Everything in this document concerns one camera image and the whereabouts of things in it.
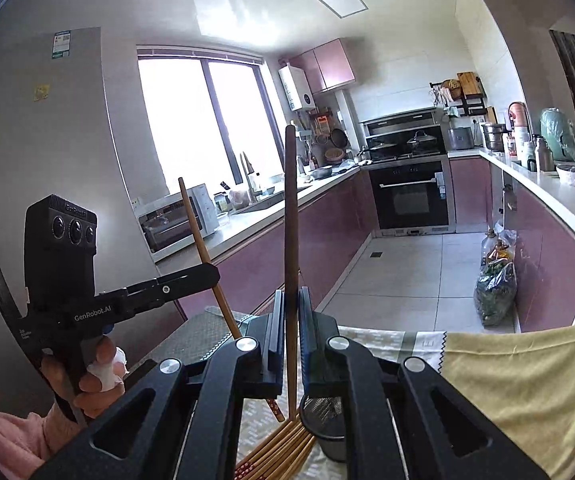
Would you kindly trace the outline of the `pink sleeved forearm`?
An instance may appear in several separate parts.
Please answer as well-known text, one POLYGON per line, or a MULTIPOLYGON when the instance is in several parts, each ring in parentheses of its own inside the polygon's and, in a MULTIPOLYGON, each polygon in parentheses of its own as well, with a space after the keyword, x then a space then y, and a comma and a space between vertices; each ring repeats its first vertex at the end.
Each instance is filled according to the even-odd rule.
POLYGON ((28 479, 80 431, 53 404, 45 417, 0 412, 0 479, 28 479))

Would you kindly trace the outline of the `person's left hand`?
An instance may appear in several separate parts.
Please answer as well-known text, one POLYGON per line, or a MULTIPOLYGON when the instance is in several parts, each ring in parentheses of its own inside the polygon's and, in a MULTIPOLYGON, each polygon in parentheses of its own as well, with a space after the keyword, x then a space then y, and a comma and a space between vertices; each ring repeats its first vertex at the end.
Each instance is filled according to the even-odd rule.
POLYGON ((65 401, 74 414, 96 419, 125 393, 124 356, 110 337, 102 336, 97 342, 94 360, 76 387, 71 384, 64 366, 53 356, 42 357, 40 371, 56 398, 65 401))

